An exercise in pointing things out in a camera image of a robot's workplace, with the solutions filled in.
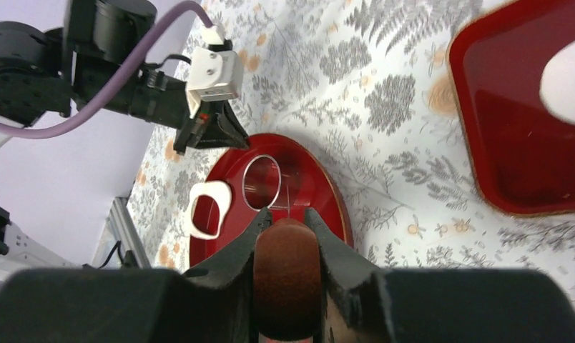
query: brown object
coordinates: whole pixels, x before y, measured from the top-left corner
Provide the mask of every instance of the brown object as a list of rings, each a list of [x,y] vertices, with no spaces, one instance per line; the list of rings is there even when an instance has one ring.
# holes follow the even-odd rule
[[[253,309],[258,331],[294,341],[321,325],[321,266],[317,237],[294,219],[263,231],[254,248]]]

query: floral pattern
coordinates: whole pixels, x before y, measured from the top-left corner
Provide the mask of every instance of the floral pattern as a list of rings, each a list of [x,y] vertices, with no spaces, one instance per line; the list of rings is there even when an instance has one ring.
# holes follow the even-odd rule
[[[206,0],[245,65],[250,134],[307,147],[339,186],[355,248],[383,267],[539,269],[575,306],[575,214],[517,219],[477,191],[446,48],[508,0]],[[202,45],[195,23],[184,53]],[[185,79],[189,66],[180,64]],[[171,149],[157,127],[128,203],[149,258],[189,267],[190,187],[224,152]]]

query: white tablecloth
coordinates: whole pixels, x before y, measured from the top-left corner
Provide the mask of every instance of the white tablecloth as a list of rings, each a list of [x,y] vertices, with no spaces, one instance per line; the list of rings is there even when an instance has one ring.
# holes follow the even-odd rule
[[[208,0],[245,65],[232,105],[250,134],[306,146],[345,198],[358,252],[387,267],[526,267],[575,304],[575,215],[517,219],[484,203],[446,48],[501,0]],[[199,23],[185,54],[201,46]],[[186,78],[188,65],[178,77]],[[172,150],[157,127],[128,208],[149,258],[186,270],[190,187],[223,150]]]

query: metal bar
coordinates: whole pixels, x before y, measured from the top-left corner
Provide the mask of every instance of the metal bar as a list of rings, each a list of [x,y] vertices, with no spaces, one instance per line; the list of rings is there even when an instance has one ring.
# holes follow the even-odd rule
[[[151,268],[151,263],[138,236],[132,217],[125,206],[126,203],[125,198],[117,197],[113,200],[109,216],[109,228],[115,239],[121,241],[121,247],[124,252],[127,250],[134,252],[138,267]]]

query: cup rim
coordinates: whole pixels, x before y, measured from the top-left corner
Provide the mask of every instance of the cup rim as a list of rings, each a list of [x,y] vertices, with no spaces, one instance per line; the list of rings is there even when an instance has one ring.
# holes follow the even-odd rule
[[[273,204],[275,204],[275,202],[277,201],[277,199],[279,198],[279,193],[281,192],[281,184],[282,184],[282,177],[281,177],[281,167],[279,166],[279,163],[277,162],[276,159],[274,159],[272,156],[267,155],[267,154],[262,154],[262,155],[258,155],[256,157],[254,157],[251,161],[249,161],[247,163],[247,166],[245,166],[245,171],[243,172],[243,177],[241,178],[241,195],[243,197],[243,201],[245,202],[245,204],[247,205],[247,207],[251,208],[254,211],[259,212],[261,209],[256,209],[254,208],[249,201],[247,200],[247,198],[245,197],[245,176],[247,175],[247,173],[250,170],[250,167],[254,164],[254,162],[256,162],[259,159],[269,159],[276,167],[277,167],[277,176],[279,179],[279,183],[277,185],[277,191],[275,192],[275,196],[272,198],[272,201],[265,207],[270,208]]]

